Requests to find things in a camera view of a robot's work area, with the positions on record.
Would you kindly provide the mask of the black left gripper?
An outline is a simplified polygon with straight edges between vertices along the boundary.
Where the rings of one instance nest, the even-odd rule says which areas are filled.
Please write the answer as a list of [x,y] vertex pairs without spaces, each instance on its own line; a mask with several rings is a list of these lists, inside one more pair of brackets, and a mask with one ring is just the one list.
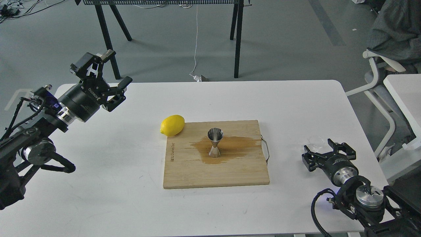
[[103,79],[103,66],[114,55],[113,50],[96,55],[87,52],[70,65],[70,72],[79,78],[79,83],[60,96],[59,102],[78,120],[86,122],[101,107],[112,112],[126,99],[124,93],[133,81],[131,77],[123,78],[116,87],[110,87]]

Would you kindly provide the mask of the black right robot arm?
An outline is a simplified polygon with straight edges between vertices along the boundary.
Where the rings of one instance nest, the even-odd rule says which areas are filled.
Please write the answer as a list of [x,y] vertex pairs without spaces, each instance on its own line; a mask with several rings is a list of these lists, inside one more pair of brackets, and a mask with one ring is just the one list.
[[331,183],[339,187],[337,192],[330,188],[318,192],[311,203],[311,217],[321,234],[331,236],[318,221],[315,204],[320,196],[330,194],[332,197],[327,201],[332,208],[358,220],[367,237],[419,237],[420,208],[391,186],[380,189],[371,185],[352,164],[356,152],[348,144],[331,139],[328,144],[331,152],[320,154],[305,145],[305,153],[301,156],[308,171],[320,168]]

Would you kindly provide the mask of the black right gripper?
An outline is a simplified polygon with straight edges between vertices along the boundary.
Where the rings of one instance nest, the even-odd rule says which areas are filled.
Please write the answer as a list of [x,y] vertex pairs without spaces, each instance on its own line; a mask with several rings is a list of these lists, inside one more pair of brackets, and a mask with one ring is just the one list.
[[333,149],[332,152],[321,154],[311,151],[307,145],[304,145],[305,153],[301,155],[302,161],[308,171],[320,168],[333,185],[341,187],[348,179],[359,174],[358,169],[350,162],[356,159],[356,152],[346,143],[340,144],[331,139],[327,141]]

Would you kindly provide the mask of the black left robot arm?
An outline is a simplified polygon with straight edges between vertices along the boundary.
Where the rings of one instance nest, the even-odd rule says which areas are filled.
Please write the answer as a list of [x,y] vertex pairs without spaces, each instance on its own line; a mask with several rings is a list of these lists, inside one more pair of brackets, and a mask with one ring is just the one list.
[[49,136],[56,130],[66,132],[76,119],[86,122],[103,107],[111,112],[125,99],[132,78],[125,77],[111,87],[103,79],[103,66],[115,55],[86,53],[70,72],[79,78],[59,98],[50,92],[51,85],[40,87],[30,98],[22,97],[12,121],[1,137],[0,208],[24,198],[26,185],[39,169],[71,173],[75,165],[57,153]]

